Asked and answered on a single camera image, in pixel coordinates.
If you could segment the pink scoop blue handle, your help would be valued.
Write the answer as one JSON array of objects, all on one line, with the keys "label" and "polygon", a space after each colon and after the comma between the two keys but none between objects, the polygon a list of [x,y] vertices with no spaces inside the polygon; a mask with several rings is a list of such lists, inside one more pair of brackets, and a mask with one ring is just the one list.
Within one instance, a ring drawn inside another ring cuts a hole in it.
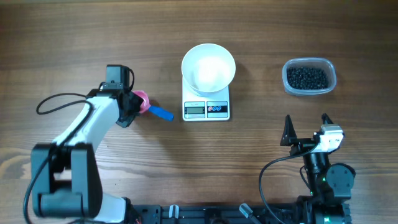
[{"label": "pink scoop blue handle", "polygon": [[133,93],[143,99],[143,102],[140,105],[140,111],[139,111],[140,114],[143,114],[148,111],[164,120],[167,121],[174,120],[174,115],[171,112],[161,107],[151,105],[149,97],[144,90],[134,90]]}]

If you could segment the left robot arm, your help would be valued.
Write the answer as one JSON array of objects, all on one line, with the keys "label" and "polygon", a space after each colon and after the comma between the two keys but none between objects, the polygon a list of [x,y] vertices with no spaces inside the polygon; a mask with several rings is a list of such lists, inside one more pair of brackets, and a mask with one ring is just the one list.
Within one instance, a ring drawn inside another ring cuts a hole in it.
[{"label": "left robot arm", "polygon": [[72,124],[50,143],[38,143],[30,155],[32,179],[23,201],[37,217],[72,218],[74,223],[139,223],[140,214],[126,197],[103,191],[95,152],[109,129],[127,128],[140,114],[143,99],[132,92],[134,72],[107,65],[105,81],[86,95]]}]

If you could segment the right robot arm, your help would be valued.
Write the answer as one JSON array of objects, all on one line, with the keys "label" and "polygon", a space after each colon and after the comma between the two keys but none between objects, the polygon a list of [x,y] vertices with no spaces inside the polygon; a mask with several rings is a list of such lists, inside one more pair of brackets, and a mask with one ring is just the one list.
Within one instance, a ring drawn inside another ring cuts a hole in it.
[{"label": "right robot arm", "polygon": [[290,146],[290,157],[301,157],[307,175],[309,196],[299,196],[294,205],[293,223],[351,223],[349,206],[355,170],[344,163],[331,164],[329,155],[340,148],[342,128],[322,115],[323,124],[311,138],[298,138],[289,115],[281,146]]}]

